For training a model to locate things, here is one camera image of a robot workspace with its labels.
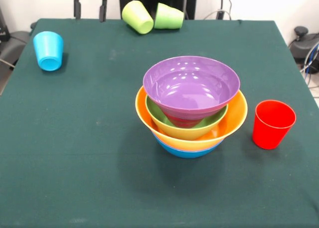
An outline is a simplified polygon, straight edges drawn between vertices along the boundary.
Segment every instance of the lime green cup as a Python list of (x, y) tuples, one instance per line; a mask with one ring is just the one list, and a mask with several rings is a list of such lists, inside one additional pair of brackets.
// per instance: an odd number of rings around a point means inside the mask
[(183, 25), (184, 13), (176, 8), (158, 3), (155, 25), (157, 29), (179, 29)]
[(134, 0), (125, 5), (122, 10), (123, 20), (140, 34), (146, 34), (153, 29), (154, 21), (141, 1)]

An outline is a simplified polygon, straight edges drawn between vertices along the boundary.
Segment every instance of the orange bowl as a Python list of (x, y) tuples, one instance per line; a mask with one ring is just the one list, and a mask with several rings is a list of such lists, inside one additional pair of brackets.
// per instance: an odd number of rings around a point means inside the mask
[(228, 103), (225, 117), (209, 133), (193, 140), (181, 140), (166, 135), (153, 122), (145, 106), (146, 92), (143, 86), (139, 89), (135, 99), (135, 109), (141, 121), (166, 145), (183, 151), (200, 151), (208, 149), (234, 133), (244, 123), (247, 116), (247, 101), (241, 91)]

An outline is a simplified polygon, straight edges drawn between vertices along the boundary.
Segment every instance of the plastic cup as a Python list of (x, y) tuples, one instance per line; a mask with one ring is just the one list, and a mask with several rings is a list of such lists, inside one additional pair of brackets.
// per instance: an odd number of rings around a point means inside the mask
[(36, 60), (41, 69), (55, 71), (61, 67), (63, 38), (55, 32), (38, 33), (33, 39)]
[(263, 149), (275, 149), (295, 124), (297, 116), (287, 104), (266, 100), (255, 110), (253, 141)]
[(134, 0), (125, 5), (122, 10), (123, 20), (140, 34), (146, 34), (153, 29), (154, 21), (141, 1)]
[(184, 13), (176, 8), (158, 3), (156, 11), (155, 25), (156, 29), (179, 29), (184, 21)]

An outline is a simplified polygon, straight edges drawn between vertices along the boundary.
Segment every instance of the stack of bowls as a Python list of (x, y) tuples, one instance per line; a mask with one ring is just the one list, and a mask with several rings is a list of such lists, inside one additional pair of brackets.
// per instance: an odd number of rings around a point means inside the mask
[(136, 96), (142, 122), (168, 152), (196, 158), (214, 150), (247, 116), (238, 75), (199, 56), (173, 57), (152, 66)]

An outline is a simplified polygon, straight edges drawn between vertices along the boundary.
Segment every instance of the red object inside bowl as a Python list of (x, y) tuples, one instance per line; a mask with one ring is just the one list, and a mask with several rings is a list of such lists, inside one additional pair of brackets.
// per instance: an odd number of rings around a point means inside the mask
[(172, 124), (180, 128), (192, 128), (196, 126), (198, 123), (200, 123), (201, 120), (203, 120), (203, 119), (197, 119), (197, 120), (181, 119), (178, 117), (172, 117), (165, 112), (164, 114)]

